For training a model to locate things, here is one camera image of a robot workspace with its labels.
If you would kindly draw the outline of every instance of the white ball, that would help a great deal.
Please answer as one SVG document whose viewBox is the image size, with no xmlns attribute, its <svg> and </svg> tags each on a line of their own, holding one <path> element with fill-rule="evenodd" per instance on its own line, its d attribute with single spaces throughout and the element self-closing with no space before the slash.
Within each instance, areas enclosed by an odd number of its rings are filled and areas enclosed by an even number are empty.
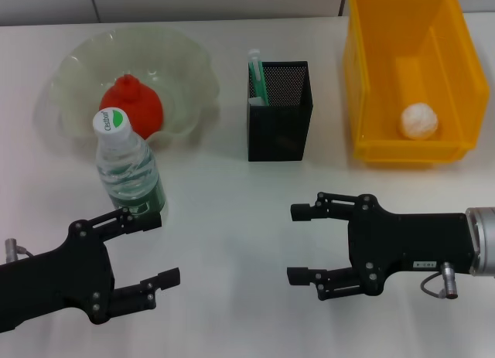
<svg viewBox="0 0 495 358">
<path fill-rule="evenodd" d="M 439 127 L 439 118 L 429 105 L 417 103 L 405 108 L 401 116 L 401 131 L 406 138 L 425 140 Z"/>
</svg>

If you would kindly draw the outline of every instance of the green label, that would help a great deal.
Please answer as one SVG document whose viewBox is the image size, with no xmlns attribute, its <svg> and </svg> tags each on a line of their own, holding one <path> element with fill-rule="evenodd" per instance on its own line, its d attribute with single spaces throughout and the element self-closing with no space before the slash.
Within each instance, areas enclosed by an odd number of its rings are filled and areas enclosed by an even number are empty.
<svg viewBox="0 0 495 358">
<path fill-rule="evenodd" d="M 113 119 L 114 126 L 118 128 L 123 120 L 124 118 L 122 117 L 122 113 L 114 110 L 114 119 Z"/>
</svg>

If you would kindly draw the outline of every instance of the clear glass bowl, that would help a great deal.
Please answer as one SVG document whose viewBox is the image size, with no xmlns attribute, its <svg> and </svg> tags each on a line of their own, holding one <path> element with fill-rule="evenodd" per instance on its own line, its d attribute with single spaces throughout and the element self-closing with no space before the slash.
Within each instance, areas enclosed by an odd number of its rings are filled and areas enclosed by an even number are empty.
<svg viewBox="0 0 495 358">
<path fill-rule="evenodd" d="M 189 134 L 220 92 L 208 52 L 182 33 L 161 26 L 114 29 L 79 45 L 53 78 L 49 98 L 60 109 L 63 133 L 94 138 L 91 122 L 101 98 L 126 73 L 162 102 L 162 129 L 147 141 Z"/>
</svg>

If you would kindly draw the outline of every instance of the label sticker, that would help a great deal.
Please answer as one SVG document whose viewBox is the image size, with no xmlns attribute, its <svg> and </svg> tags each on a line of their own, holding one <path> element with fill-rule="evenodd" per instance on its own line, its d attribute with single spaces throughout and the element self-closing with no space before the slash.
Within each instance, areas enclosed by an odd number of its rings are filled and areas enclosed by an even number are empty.
<svg viewBox="0 0 495 358">
<path fill-rule="evenodd" d="M 412 265 L 413 268 L 436 268 L 436 261 L 415 261 Z"/>
</svg>

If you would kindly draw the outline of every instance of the silver metal cylinder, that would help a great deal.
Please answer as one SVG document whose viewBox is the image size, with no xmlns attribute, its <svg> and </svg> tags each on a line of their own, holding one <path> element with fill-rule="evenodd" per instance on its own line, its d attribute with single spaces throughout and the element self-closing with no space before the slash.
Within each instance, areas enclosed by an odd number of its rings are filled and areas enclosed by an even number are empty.
<svg viewBox="0 0 495 358">
<path fill-rule="evenodd" d="M 443 263 L 441 266 L 443 283 L 445 284 L 445 297 L 449 299 L 457 298 L 456 273 L 450 263 Z"/>
<path fill-rule="evenodd" d="M 495 276 L 495 208 L 469 208 L 466 215 L 475 251 L 471 274 Z"/>
<path fill-rule="evenodd" d="M 9 238 L 5 240 L 5 254 L 7 255 L 7 263 L 17 261 L 17 240 L 15 238 Z"/>
</svg>

